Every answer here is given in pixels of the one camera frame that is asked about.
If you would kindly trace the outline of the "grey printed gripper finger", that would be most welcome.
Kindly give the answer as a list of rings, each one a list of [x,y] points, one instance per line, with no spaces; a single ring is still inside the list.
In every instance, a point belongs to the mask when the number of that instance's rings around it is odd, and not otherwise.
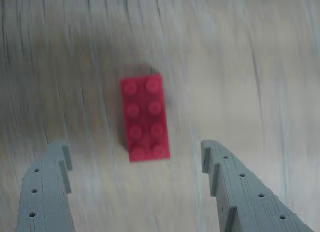
[[[22,178],[16,231],[76,230],[68,201],[72,169],[67,143],[61,139],[49,143]]]
[[[201,142],[202,172],[208,174],[222,232],[310,232],[252,171],[215,140]]]

